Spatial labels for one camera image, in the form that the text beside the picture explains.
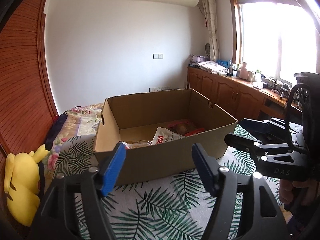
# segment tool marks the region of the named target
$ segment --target pikachu plush toy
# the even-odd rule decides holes
[[[38,163],[47,154],[45,145],[36,152],[10,153],[5,163],[4,192],[7,206],[12,216],[22,225],[31,226],[40,204],[38,183],[40,180]]]

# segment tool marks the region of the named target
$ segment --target white plastic bag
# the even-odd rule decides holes
[[[171,132],[166,128],[158,127],[156,134],[153,137],[151,145],[170,142],[170,141],[178,140],[184,137],[185,136]]]

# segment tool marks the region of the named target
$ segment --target beige curtain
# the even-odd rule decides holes
[[[219,47],[217,42],[217,12],[216,0],[202,0],[204,15],[209,30],[210,58],[212,61],[219,59]]]

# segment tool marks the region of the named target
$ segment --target open cardboard box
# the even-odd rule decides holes
[[[159,91],[106,99],[94,144],[100,162],[119,141],[151,141],[158,127],[189,119],[205,132],[179,140],[127,150],[117,185],[149,181],[194,168],[191,147],[201,143],[207,154],[220,158],[227,145],[224,136],[237,120],[192,89]]]

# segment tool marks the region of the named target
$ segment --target cabinet door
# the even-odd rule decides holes
[[[238,85],[233,116],[239,121],[244,118],[257,119],[263,103],[263,95],[251,87]]]
[[[200,92],[200,69],[188,67],[188,81],[190,88]]]
[[[189,73],[190,88],[194,90],[198,90],[198,81],[199,81],[199,75],[196,72],[191,71]]]
[[[207,72],[201,72],[201,94],[204,95],[206,98],[213,100],[213,91],[214,86],[216,83],[216,76],[215,74],[210,74]]]
[[[236,88],[236,82],[229,80],[227,77],[217,76],[213,102],[232,114]]]

